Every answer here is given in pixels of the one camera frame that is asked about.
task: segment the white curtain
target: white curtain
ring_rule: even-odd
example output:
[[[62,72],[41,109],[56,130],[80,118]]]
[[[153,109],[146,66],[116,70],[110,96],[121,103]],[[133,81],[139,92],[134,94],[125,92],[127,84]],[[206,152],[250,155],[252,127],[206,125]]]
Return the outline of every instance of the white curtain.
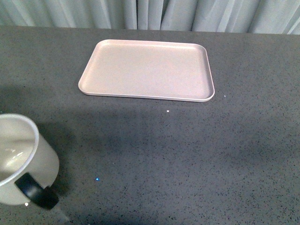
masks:
[[[300,34],[300,0],[0,0],[0,25]]]

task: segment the curtain fold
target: curtain fold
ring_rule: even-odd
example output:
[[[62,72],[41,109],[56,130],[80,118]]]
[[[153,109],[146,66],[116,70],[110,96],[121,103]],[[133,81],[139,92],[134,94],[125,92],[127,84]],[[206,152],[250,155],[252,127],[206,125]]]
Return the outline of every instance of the curtain fold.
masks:
[[[0,25],[300,34],[300,0],[0,0]]]

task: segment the mug rim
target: mug rim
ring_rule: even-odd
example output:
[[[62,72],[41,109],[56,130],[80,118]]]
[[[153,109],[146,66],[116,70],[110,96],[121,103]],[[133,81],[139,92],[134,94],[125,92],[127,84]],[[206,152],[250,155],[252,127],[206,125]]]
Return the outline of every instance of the mug rim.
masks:
[[[38,143],[39,143],[39,131],[38,131],[38,127],[35,124],[35,122],[33,122],[32,119],[28,118],[27,116],[21,115],[21,114],[17,114],[17,113],[5,113],[5,114],[1,114],[0,115],[0,120],[1,119],[18,119],[18,120],[23,120],[24,122],[26,122],[27,124],[29,124],[34,132],[34,145],[32,148],[32,151],[29,155],[29,157],[26,159],[26,161],[23,163],[23,165],[16,170],[12,175],[10,175],[9,177],[7,177],[6,179],[0,181],[0,187],[4,184],[9,183],[11,180],[13,180],[14,178],[16,178],[18,175],[20,175],[25,169],[26,167],[29,165],[29,163],[32,161],[34,155],[37,152],[38,149]]]

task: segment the gray countertop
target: gray countertop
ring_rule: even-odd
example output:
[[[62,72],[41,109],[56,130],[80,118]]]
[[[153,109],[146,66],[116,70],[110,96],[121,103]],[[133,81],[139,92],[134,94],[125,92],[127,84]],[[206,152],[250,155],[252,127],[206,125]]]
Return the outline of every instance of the gray countertop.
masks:
[[[82,94],[78,81],[104,39],[203,45],[215,96]],[[293,35],[0,27],[0,111],[33,119],[60,158],[58,205],[0,204],[0,224],[299,224],[299,43]]]

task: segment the speckled countertop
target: speckled countertop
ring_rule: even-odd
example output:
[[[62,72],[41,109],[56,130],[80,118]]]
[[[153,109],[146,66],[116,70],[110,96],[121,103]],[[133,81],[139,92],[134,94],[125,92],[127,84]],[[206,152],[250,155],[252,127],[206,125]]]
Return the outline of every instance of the speckled countertop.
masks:
[[[78,81],[104,39],[203,45],[215,96],[82,94]],[[59,204],[0,204],[0,224],[299,224],[299,43],[292,35],[0,27],[0,111],[32,118],[60,158]]]

